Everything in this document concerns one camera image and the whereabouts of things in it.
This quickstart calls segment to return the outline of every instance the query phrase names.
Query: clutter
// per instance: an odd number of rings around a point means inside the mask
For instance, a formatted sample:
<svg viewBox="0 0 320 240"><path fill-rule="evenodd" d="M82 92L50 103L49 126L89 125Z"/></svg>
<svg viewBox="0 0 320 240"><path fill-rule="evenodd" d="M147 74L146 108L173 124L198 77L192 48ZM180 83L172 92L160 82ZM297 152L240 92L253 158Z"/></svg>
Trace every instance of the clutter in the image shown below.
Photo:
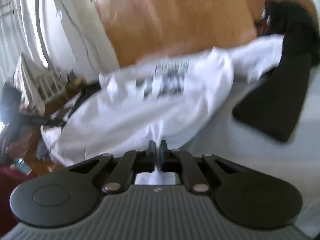
<svg viewBox="0 0 320 240"><path fill-rule="evenodd" d="M28 176L32 171L32 168L22 158L15 160L11 165L11 168L20 171L26 176Z"/></svg>
<svg viewBox="0 0 320 240"><path fill-rule="evenodd" d="M81 90L80 93L78 93L71 100L65 103L62 108L60 108L58 111L53 113L51 115L51 118L57 118L58 116L60 116L61 119L67 122L69 117L73 114L73 112L82 104L83 102L82 100L84 100L85 96L88 95L88 93L86 93L87 92L86 87L87 85L84 86L84 88ZM92 92L96 87L97 85L92 85L92 86L89 85L88 91ZM45 149L47 149L49 154L52 151L52 148L55 146L58 138L60 137L62 133L62 128L41 126L40 131L41 131L41 138L45 145ZM52 161L59 162L59 160L54 158L52 155L50 156L50 159Z"/></svg>
<svg viewBox="0 0 320 240"><path fill-rule="evenodd" d="M22 92L23 108L37 111L44 116L44 106L58 95L64 93L68 78L61 71L58 78L54 72L40 68L25 54L21 53L13 77L14 86Z"/></svg>
<svg viewBox="0 0 320 240"><path fill-rule="evenodd" d="M0 102L0 121L7 125L2 131L0 165L11 164L15 158L25 156L32 132L24 133L33 125L63 126L65 124L60 119L52 120L37 114L20 111L20 99L21 92L6 82Z"/></svg>

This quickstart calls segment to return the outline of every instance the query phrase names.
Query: round black pad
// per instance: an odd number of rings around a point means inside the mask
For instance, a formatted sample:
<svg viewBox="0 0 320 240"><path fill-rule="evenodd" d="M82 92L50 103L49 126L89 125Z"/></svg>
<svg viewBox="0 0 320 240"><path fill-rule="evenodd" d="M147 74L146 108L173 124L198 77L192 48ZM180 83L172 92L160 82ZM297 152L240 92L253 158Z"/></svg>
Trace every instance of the round black pad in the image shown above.
<svg viewBox="0 0 320 240"><path fill-rule="evenodd" d="M73 224L92 212L97 202L98 192L88 177L69 171L27 181L10 197L18 220L45 228Z"/></svg>
<svg viewBox="0 0 320 240"><path fill-rule="evenodd" d="M302 197L294 186L255 171L226 175L215 198L226 217L254 229L287 226L302 207Z"/></svg>

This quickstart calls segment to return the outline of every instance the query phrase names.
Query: brown chair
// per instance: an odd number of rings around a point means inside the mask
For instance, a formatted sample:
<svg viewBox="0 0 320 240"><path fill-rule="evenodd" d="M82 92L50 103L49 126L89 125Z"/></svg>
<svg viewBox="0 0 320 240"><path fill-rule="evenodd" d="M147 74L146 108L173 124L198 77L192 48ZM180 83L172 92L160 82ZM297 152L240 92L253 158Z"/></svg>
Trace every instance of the brown chair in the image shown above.
<svg viewBox="0 0 320 240"><path fill-rule="evenodd" d="M263 8L266 0L246 0L248 9L251 12L251 16L255 21L261 20L261 16L263 13ZM309 14L312 16L316 25L318 25L318 16L317 10L313 2L310 0L291 0L299 3L303 6Z"/></svg>

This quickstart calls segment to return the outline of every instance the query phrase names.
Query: gray ribbed plastic surface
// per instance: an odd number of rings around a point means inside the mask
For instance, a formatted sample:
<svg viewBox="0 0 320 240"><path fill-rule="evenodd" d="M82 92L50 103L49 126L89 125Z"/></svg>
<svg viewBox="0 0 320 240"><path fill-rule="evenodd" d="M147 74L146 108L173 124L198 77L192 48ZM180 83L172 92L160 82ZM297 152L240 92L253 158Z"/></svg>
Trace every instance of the gray ribbed plastic surface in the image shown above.
<svg viewBox="0 0 320 240"><path fill-rule="evenodd" d="M294 226L271 232L225 219L209 198L184 186L131 186L110 195L86 219L59 229L19 224L3 240L306 240Z"/></svg>

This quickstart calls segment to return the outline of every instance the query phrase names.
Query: electrical cable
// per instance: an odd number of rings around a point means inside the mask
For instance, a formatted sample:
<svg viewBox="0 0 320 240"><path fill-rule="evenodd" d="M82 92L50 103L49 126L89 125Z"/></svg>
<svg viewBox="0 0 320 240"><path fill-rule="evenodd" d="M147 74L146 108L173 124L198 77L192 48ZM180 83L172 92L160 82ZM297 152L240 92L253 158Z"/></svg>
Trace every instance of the electrical cable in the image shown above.
<svg viewBox="0 0 320 240"><path fill-rule="evenodd" d="M61 6L63 7L65 13L67 14L67 17L68 17L70 23L71 23L71 24L74 26L74 28L78 31L79 37L80 37L80 39L81 39L81 41L82 41L82 43L83 43L83 45L84 45L84 49L85 49L85 51L86 51L86 53L87 53L87 58L88 58L89 65L90 65L92 71L93 71L93 72L96 72L96 70L95 70L95 68L93 67L92 62L91 62L91 60L90 60L89 50L88 50L88 47L87 47L87 45L86 45L86 42L85 42L83 36L84 36L85 39L88 41L88 43L91 44L91 46L93 46L93 48L94 48L94 50L95 50L95 52L96 52L96 56L97 56L97 60L98 60L98 63L99 63L99 67L101 67L101 61L100 61L100 57L99 57L99 53L98 53L97 47L95 46L95 44L93 43L93 41L91 41L91 39L88 38L88 36L81 31L81 29L79 28L79 26L78 26L78 25L74 22L74 20L71 18L70 14L69 14L69 11L68 11L67 7L65 6L64 2L63 2L62 0L59 0L59 2L61 3Z"/></svg>

